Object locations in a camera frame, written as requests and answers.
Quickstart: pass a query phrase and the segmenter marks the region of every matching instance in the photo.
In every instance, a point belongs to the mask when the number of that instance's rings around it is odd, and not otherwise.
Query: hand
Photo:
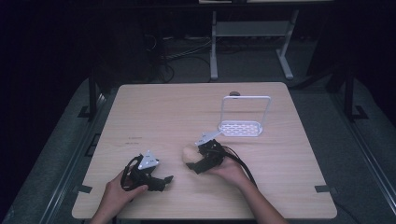
[[[133,198],[145,192],[149,186],[143,185],[136,189],[125,191],[120,184],[123,171],[106,184],[106,189],[98,210],[91,219],[91,223],[107,223],[115,217]]]
[[[246,182],[250,182],[242,166],[229,157],[225,157],[221,165],[206,171],[208,174],[219,175],[228,183],[240,188]]]

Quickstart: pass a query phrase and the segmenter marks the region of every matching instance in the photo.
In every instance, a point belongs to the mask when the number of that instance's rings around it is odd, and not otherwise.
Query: black cable
[[[236,152],[232,149],[232,148],[230,148],[230,147],[226,147],[226,146],[223,146],[223,147],[225,147],[225,148],[227,148],[227,149],[229,149],[239,160],[240,160],[240,158],[239,158],[239,156],[238,156],[238,154],[236,154]]]
[[[183,52],[180,52],[180,53],[176,53],[176,54],[173,54],[173,55],[163,56],[163,58],[165,60],[174,60],[174,59],[181,58],[181,57],[184,57],[186,55],[193,54],[193,53],[197,53],[197,52],[203,51],[204,49],[209,49],[209,48],[210,48],[210,41],[206,42],[202,46],[198,46],[198,47],[195,47],[193,49],[189,49],[189,50],[186,50],[186,51],[183,51]]]
[[[146,48],[146,51],[151,52],[157,47],[157,38],[154,35],[145,35],[145,37],[150,37],[153,40],[153,44],[151,48]]]
[[[173,69],[172,66],[170,66],[170,65],[167,64],[167,63],[164,64],[163,66],[165,67],[165,71],[166,71],[166,72],[168,72],[168,69],[171,71],[171,76],[170,76],[168,79],[166,79],[164,73],[163,73],[163,72],[161,71],[161,69],[159,68],[159,69],[158,69],[158,77],[159,77],[159,79],[160,79],[160,81],[161,81],[162,83],[169,83],[169,82],[174,78],[174,76],[175,76],[175,70]]]
[[[185,42],[187,42],[187,43],[190,42],[190,43],[194,43],[194,44],[196,44],[196,43],[198,43],[198,44],[205,43],[205,42],[207,42],[208,39],[209,39],[209,37],[200,37],[200,38],[195,38],[195,39],[188,39],[186,37],[183,38],[183,40]]]
[[[235,155],[229,153],[229,152],[220,152],[218,150],[212,150],[212,149],[208,149],[208,152],[215,152],[215,153],[219,153],[221,156],[226,156],[229,157],[231,159],[233,159],[234,161],[238,162],[245,170],[245,172],[247,173],[248,178],[250,179],[250,181],[254,184],[254,186],[256,186],[257,188],[257,184],[256,181],[253,178],[253,175],[251,174],[250,170],[248,169],[247,165],[240,160],[238,157],[236,157]]]
[[[240,43],[236,43],[235,41],[231,41],[230,39],[220,41],[218,43],[218,45],[219,45],[219,48],[217,49],[217,52],[219,54],[235,54],[235,53],[239,53],[239,52],[243,51],[243,48]]]
[[[125,179],[126,179],[128,173],[129,173],[129,171],[130,171],[132,162],[137,161],[138,159],[139,159],[139,157],[134,157],[133,159],[131,159],[131,160],[128,162],[128,165],[125,166],[124,172],[122,173],[121,182],[120,182],[122,188],[124,188]]]

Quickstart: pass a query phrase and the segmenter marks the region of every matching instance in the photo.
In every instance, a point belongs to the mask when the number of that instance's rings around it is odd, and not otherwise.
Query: dark floor
[[[2,210],[6,212],[9,209],[4,223],[82,222],[73,219],[70,214],[77,197],[75,186],[81,183],[85,175],[91,160],[86,156],[86,151],[90,149],[88,154],[92,152],[89,144],[102,131],[117,86],[121,83],[192,83],[207,82],[210,78],[207,49],[176,57],[177,53],[207,43],[204,38],[169,38],[165,40],[169,58],[167,66],[158,67],[161,73],[153,72],[155,70],[151,70],[151,67],[139,66],[138,75],[128,76],[129,69],[151,59],[131,56],[131,52],[120,49],[145,43],[147,49],[152,50],[152,37],[147,35],[144,39],[137,38],[127,47],[117,46],[114,49],[106,49],[105,38],[89,38],[89,44],[77,41],[80,39],[79,34],[97,34],[95,29],[101,26],[101,22],[118,33],[108,36],[113,38],[112,43],[125,43],[128,40],[123,39],[125,35],[120,35],[124,28],[117,21],[102,21],[103,18],[89,20],[91,15],[66,5],[37,5],[34,1],[17,1],[4,4],[3,7],[12,8],[10,11],[15,12],[3,14],[7,20],[1,23],[2,33],[8,34],[2,35],[2,47],[5,50],[2,54],[2,70],[8,74],[3,80],[2,95],[10,96],[5,104],[6,108],[12,108],[6,116],[2,116],[2,123],[6,124],[2,130],[6,132],[2,135],[5,137],[4,147],[13,148],[1,150],[2,183],[9,183],[1,188]],[[376,16],[374,19],[381,21],[382,17]],[[88,24],[88,28],[78,25],[80,21],[86,21],[84,25]],[[130,30],[138,29],[135,23],[129,25]],[[320,41],[334,40],[333,33],[329,35],[324,32],[324,36]],[[338,209],[338,216],[332,220],[291,220],[291,223],[396,223],[395,211],[391,210],[387,201],[391,199],[384,194],[386,189],[378,184],[384,178],[378,179],[375,175],[378,168],[372,168],[373,163],[377,162],[379,171],[390,183],[390,194],[394,196],[396,131],[392,123],[395,115],[392,113],[394,101],[391,99],[396,96],[394,91],[389,90],[393,90],[393,84],[396,83],[395,76],[384,74],[391,74],[389,71],[392,71],[394,63],[387,62],[395,58],[395,50],[387,50],[389,57],[386,59],[382,54],[377,54],[382,53],[381,49],[391,48],[393,42],[388,41],[388,38],[376,36],[360,40],[365,43],[374,41],[370,42],[363,60],[358,61],[375,63],[360,65],[377,76],[364,76],[360,73],[361,68],[351,66],[358,78],[355,80],[354,105],[361,105],[368,119],[357,119],[353,123],[346,119],[343,113],[344,86],[329,93],[326,89],[328,84],[337,83],[337,80],[330,81],[330,75],[301,90],[290,90]],[[323,59],[327,60],[323,58],[323,52],[331,51],[329,45],[323,45],[316,39],[300,39],[299,36],[293,38],[287,54],[294,80],[283,77],[276,58],[275,49],[282,43],[282,38],[223,39],[219,42],[219,79],[216,82],[280,81],[292,87],[311,78],[307,73],[318,75],[323,68],[329,67],[323,62]],[[133,55],[143,55],[142,52],[146,51],[141,48],[132,50]],[[128,64],[125,58],[131,60],[130,57],[136,60]],[[318,65],[317,60],[322,60],[322,63]],[[345,71],[340,69],[332,71],[332,74]],[[99,89],[104,94],[99,101],[98,114],[90,122],[78,117],[81,108],[89,104],[89,75],[95,75]],[[369,160],[365,156],[367,152],[375,160]]]

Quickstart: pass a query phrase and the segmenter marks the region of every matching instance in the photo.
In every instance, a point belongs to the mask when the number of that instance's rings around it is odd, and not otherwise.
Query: table top
[[[150,150],[160,160],[152,175],[175,177],[163,192],[148,191],[134,199],[118,218],[253,218],[237,189],[217,176],[197,175],[181,159],[183,148],[203,132],[217,130],[221,101],[231,91],[268,95],[272,103],[261,135],[219,135],[216,140],[236,151],[285,218],[335,217],[330,193],[315,189],[326,183],[289,91],[275,82],[121,86],[83,181],[92,190],[78,194],[73,217],[91,218],[106,182],[133,157]]]

